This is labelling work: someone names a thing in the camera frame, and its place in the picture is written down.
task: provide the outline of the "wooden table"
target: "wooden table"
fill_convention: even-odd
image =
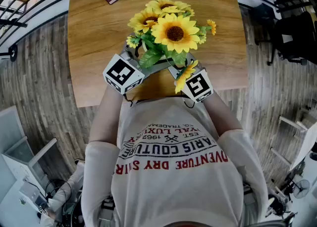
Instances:
[[[107,84],[103,70],[115,53],[120,53],[127,26],[135,13],[150,0],[70,0],[68,15],[68,53],[77,107],[99,105]],[[180,0],[191,5],[198,23],[212,19],[217,34],[192,50],[208,71],[216,90],[245,88],[248,85],[246,42],[237,0]],[[175,95],[169,71],[151,75],[127,96],[148,99]]]

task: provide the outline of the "sunflower center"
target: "sunflower center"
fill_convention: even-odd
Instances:
[[[148,20],[153,20],[153,21],[157,22],[157,21],[158,21],[158,18],[157,18],[157,17],[154,17],[154,16],[147,17],[147,18],[143,21],[143,25],[146,25]]]
[[[180,41],[184,37],[184,31],[180,27],[173,26],[167,30],[167,37],[174,42]]]
[[[165,3],[160,8],[163,10],[164,8],[169,7],[169,6],[174,6],[174,5],[170,4],[170,3]]]

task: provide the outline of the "wooden floor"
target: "wooden floor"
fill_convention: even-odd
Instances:
[[[270,152],[274,147],[292,161],[300,142],[278,117],[294,119],[298,108],[317,96],[317,66],[266,61],[270,44],[254,44],[263,30],[241,10],[247,39],[249,88],[219,92],[250,133],[268,184],[280,184],[287,166]],[[36,153],[48,140],[58,144],[41,165],[49,178],[66,179],[74,171],[76,158],[84,158],[85,144],[97,107],[77,108],[70,79],[67,52],[67,16],[39,28],[18,44],[17,61],[0,65],[0,110],[16,105],[25,134]]]

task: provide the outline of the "person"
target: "person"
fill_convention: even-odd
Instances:
[[[108,86],[86,148],[81,207],[85,225],[237,227],[267,209],[260,161],[240,122],[217,93],[185,106],[181,97],[130,108],[116,144],[122,95]]]
[[[76,159],[75,164],[75,172],[70,176],[68,181],[60,187],[53,198],[48,200],[47,206],[44,209],[47,212],[47,215],[41,215],[41,227],[53,227],[58,223],[62,223],[62,207],[64,203],[66,201],[76,201],[77,193],[83,186],[85,162]]]

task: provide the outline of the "black chair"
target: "black chair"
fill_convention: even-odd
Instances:
[[[317,64],[317,34],[313,20],[308,12],[299,16],[292,16],[280,20],[275,19],[273,9],[265,4],[255,7],[251,11],[253,18],[263,25],[270,36],[270,40],[255,40],[256,45],[260,42],[272,43],[270,66],[275,57],[275,50],[282,60],[289,62],[307,64],[307,60]],[[291,35],[293,40],[284,43],[282,35]]]

